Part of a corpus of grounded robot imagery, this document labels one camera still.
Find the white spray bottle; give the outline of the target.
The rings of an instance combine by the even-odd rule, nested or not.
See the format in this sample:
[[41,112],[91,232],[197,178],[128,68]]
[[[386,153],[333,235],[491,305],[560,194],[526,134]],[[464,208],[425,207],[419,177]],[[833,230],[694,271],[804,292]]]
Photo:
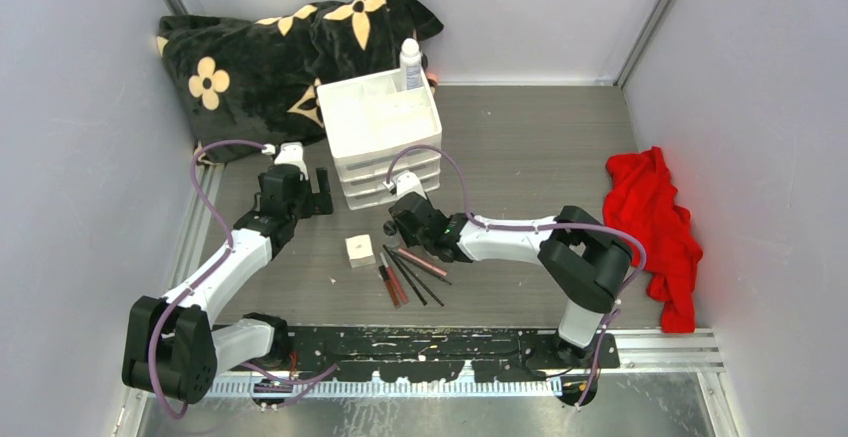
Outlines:
[[399,54],[399,64],[405,90],[413,90],[423,86],[422,58],[423,54],[418,41],[414,38],[405,39],[401,45]]

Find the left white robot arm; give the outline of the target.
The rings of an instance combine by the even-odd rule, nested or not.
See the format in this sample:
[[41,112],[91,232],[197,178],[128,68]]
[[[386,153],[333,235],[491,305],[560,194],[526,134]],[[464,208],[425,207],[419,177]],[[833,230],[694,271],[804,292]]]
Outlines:
[[292,354],[287,322],[252,312],[214,326],[238,290],[288,244],[297,224],[334,211],[328,171],[310,182],[298,164],[272,165],[258,177],[253,207],[218,251],[185,282],[159,298],[140,297],[129,312],[121,378],[131,388],[199,402],[217,375],[245,363],[269,370]]

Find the small cream box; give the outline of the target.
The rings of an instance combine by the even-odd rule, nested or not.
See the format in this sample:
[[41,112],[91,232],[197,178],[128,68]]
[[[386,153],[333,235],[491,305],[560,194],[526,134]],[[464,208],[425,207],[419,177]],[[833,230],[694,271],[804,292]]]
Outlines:
[[373,265],[376,262],[372,240],[368,234],[346,238],[345,249],[352,268]]

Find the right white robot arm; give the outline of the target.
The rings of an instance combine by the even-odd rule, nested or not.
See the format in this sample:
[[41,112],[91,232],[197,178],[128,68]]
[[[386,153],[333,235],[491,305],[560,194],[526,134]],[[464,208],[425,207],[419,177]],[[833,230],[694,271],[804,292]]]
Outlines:
[[394,203],[389,215],[407,246],[421,247],[443,262],[503,260],[543,267],[566,296],[554,344],[558,360],[571,368],[592,357],[633,260],[622,232],[577,206],[535,220],[498,220],[447,215],[411,193]]

